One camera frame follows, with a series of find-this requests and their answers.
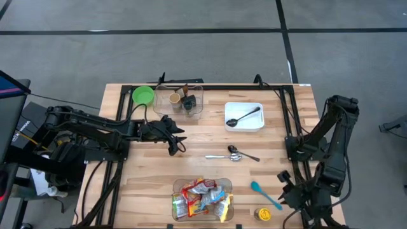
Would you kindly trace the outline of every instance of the blue spatula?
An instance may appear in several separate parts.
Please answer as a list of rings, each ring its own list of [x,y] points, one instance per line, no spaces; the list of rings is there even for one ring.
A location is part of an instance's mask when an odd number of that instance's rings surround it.
[[[256,191],[256,192],[262,194],[263,196],[265,196],[269,201],[271,201],[271,203],[274,204],[274,206],[275,206],[278,210],[280,210],[280,211],[282,210],[281,204],[278,203],[278,202],[276,202],[276,201],[274,201],[274,200],[273,200],[271,197],[269,197],[265,192],[263,192],[263,190],[260,188],[260,184],[259,184],[259,183],[255,182],[255,181],[252,181],[252,183],[250,184],[250,187],[251,187],[254,191]]]

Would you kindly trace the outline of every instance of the snack packet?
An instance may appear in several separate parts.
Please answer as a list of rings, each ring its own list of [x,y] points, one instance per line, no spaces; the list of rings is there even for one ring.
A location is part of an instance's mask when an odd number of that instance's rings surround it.
[[[172,208],[176,212],[177,219],[188,215],[188,205],[180,193],[172,194]]]
[[[201,200],[201,209],[203,209],[206,205],[214,204],[224,197],[224,191],[222,186],[218,186],[209,190],[208,193],[202,195]]]
[[[201,209],[201,194],[190,193],[186,190],[183,190],[181,193],[184,197],[186,197],[186,202],[188,205],[188,217],[196,216],[200,213],[207,214],[209,212],[206,207]]]
[[[227,193],[225,199],[216,203],[214,206],[214,214],[219,217],[221,223],[223,223],[228,215],[229,205],[233,194]]]
[[[208,193],[211,188],[215,187],[215,180],[198,178],[184,185],[183,190],[194,194],[205,194]]]

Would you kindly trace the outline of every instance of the clear plastic container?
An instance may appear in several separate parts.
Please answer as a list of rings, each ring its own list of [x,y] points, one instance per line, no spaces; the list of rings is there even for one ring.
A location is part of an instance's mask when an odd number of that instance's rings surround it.
[[[176,180],[173,185],[173,192],[179,193],[186,183],[189,183],[192,181],[193,181],[193,179]],[[215,179],[215,182],[218,186],[219,185],[222,186],[224,188],[225,192],[233,194],[233,192],[232,192],[233,187],[232,187],[231,181],[229,179],[227,179],[227,178]],[[208,214],[201,213],[201,214],[197,214],[196,216],[193,216],[193,217],[184,216],[179,219],[177,219],[177,214],[176,214],[175,210],[173,209],[172,217],[176,221],[219,221],[220,222],[219,217],[217,217],[214,214],[214,205],[213,204],[208,205],[207,208],[209,210]],[[228,214],[226,215],[225,221],[231,220],[233,218],[234,212],[235,212],[235,210],[233,208],[233,199],[232,199],[232,201],[229,205]]]
[[[202,86],[188,86],[188,96],[194,95],[197,100],[196,106],[191,111],[184,108],[174,109],[169,101],[169,97],[179,87],[168,87],[158,85],[155,89],[153,110],[160,118],[168,115],[174,120],[197,120],[200,119],[204,109],[204,88]]]

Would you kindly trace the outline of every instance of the white tray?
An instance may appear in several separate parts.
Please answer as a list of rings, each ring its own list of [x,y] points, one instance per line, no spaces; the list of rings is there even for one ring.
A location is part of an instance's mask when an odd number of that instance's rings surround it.
[[[260,111],[250,114],[239,120],[236,127],[229,127],[226,122],[232,118],[238,119],[254,108]],[[224,127],[230,132],[257,132],[265,126],[263,106],[258,102],[227,102],[224,105]]]

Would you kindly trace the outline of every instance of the concrete floor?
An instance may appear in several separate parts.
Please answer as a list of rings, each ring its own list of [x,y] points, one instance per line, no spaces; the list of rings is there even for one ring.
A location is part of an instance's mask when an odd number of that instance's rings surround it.
[[[283,0],[283,7],[288,28],[407,27],[402,0]],[[13,0],[0,21],[1,31],[279,26],[275,1],[266,0]],[[379,133],[378,125],[407,113],[407,33],[289,37],[298,80],[312,84],[320,112],[333,94],[359,99],[348,148],[353,191],[342,205],[347,224],[405,228],[407,141]],[[0,68],[30,78],[34,93],[93,106],[100,105],[106,83],[156,81],[164,71],[169,80],[245,83],[259,73],[269,83],[290,82],[278,33],[1,36],[0,52]],[[65,214],[54,200],[30,202],[24,221],[41,229],[69,226],[76,198],[65,199]],[[13,206],[1,229],[11,227]]]

